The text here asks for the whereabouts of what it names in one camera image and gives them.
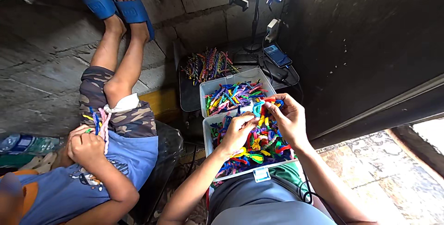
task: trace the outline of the clear plastic box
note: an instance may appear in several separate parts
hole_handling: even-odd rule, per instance
[[[223,118],[227,114],[229,114],[230,116],[234,117],[236,115],[236,113],[237,113],[237,110],[236,111],[225,112],[223,114],[217,114],[217,115],[214,115],[214,116],[211,116],[211,117],[206,117],[206,118],[203,119],[203,137],[204,137],[204,140],[205,140],[205,154],[206,154],[207,157],[208,157],[208,155],[210,155],[214,151],[213,143],[212,143],[213,139],[211,138],[211,127],[210,127],[210,125],[213,124],[213,123],[222,122]],[[287,163],[291,163],[291,162],[295,162],[295,161],[297,161],[297,159],[283,161],[283,162],[278,162],[278,163],[274,163],[274,164],[270,164],[270,165],[266,165],[266,166],[258,165],[258,167],[254,168],[254,169],[262,168],[262,167],[271,168],[271,167],[274,167],[274,166],[283,165],[283,164],[287,164]],[[232,174],[232,175],[226,176],[226,177],[215,178],[213,180],[213,182],[223,181],[223,180],[230,179],[230,178],[233,178],[233,177],[237,177],[237,176],[240,176],[240,175],[243,175],[243,174],[247,174],[247,173],[253,172],[254,169],[250,169],[250,170],[243,171],[243,172],[240,172],[240,173]]]
[[[245,81],[257,82],[258,79],[260,79],[261,82],[263,83],[262,89],[265,89],[268,91],[266,93],[267,96],[271,96],[273,94],[276,94],[276,91],[273,89],[273,86],[271,86],[270,82],[268,81],[268,78],[265,76],[265,74],[259,68],[254,68],[254,69],[251,69],[251,70],[248,70],[245,72],[241,72],[241,73],[238,73],[235,75],[229,75],[229,76],[226,76],[223,78],[214,79],[214,80],[200,84],[200,105],[201,105],[201,109],[202,109],[202,115],[204,117],[204,119],[203,119],[203,137],[205,140],[205,154],[207,157],[209,154],[213,153],[213,151],[214,151],[212,138],[211,138],[210,125],[213,123],[221,122],[226,115],[230,115],[230,116],[234,117],[237,113],[237,109],[233,109],[233,110],[230,110],[229,112],[219,113],[219,114],[215,114],[211,117],[208,117],[207,110],[206,110],[206,103],[205,103],[205,95],[212,94],[215,90],[218,90],[220,88],[219,84],[221,84],[221,85],[236,84],[238,82],[243,83]],[[245,107],[241,108],[241,112],[245,112],[245,111],[253,111],[253,103],[249,106],[245,106]],[[274,166],[283,165],[283,164],[294,162],[294,161],[297,161],[297,159],[274,163],[274,164],[267,165],[265,167],[271,168]],[[223,181],[223,180],[226,180],[229,178],[237,177],[237,176],[240,176],[243,174],[253,172],[254,169],[250,169],[250,170],[236,173],[236,174],[226,176],[226,177],[215,178],[213,181],[217,182],[217,181]]]
[[[268,81],[268,78],[265,76],[265,74],[262,72],[259,68],[254,68],[245,72],[241,72],[235,75],[228,75],[226,77],[214,79],[208,82],[204,82],[200,84],[200,107],[202,110],[202,116],[207,117],[207,109],[206,109],[206,102],[205,102],[205,95],[212,94],[214,91],[218,90],[220,88],[219,84],[226,85],[226,84],[236,84],[236,83],[243,83],[245,81],[252,81],[257,82],[258,79],[261,80],[261,83],[263,83],[262,89],[267,90],[266,93],[267,96],[271,96],[273,94],[276,94],[276,91],[273,89],[273,86],[271,86],[270,82]],[[250,104],[250,106],[245,106],[241,108],[241,112],[245,111],[252,111],[253,110],[253,103]]]

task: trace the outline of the lamp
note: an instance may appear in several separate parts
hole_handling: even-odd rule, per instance
[[[235,4],[242,7],[242,12],[245,12],[248,9],[248,1],[247,0],[229,0],[230,5]],[[259,20],[259,0],[256,0],[256,5],[254,9],[254,18],[253,23],[251,24],[251,41],[249,46],[251,45],[251,49],[247,49],[245,46],[243,47],[246,52],[257,52],[262,49],[262,44],[255,43],[254,38],[256,37],[256,30],[258,28],[258,20]]]

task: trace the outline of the blue slide sandal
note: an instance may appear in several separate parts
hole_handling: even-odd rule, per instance
[[[113,0],[82,0],[101,20],[118,13]]]
[[[113,1],[125,18],[126,23],[133,24],[145,22],[148,27],[148,33],[150,34],[150,41],[154,39],[154,28],[141,0]]]

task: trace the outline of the patterned carpet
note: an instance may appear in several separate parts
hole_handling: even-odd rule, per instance
[[[336,174],[352,188],[382,223],[444,224],[444,188],[425,170],[427,166],[410,157],[390,132],[380,131],[336,145],[318,153]],[[204,158],[196,160],[193,170]],[[185,179],[190,164],[176,167],[157,206],[156,218],[175,189]],[[189,216],[187,224],[204,225],[205,199]]]

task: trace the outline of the concrete wall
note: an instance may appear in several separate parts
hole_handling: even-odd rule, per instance
[[[78,124],[80,76],[102,37],[103,23],[80,0],[0,1],[0,134],[57,136]],[[172,41],[193,52],[251,34],[254,0],[242,12],[228,0],[142,0],[156,40],[145,47],[143,71],[134,92],[146,93],[176,81]],[[275,4],[279,15],[281,5]],[[260,3],[258,33],[273,19]],[[122,59],[128,40],[120,44]]]

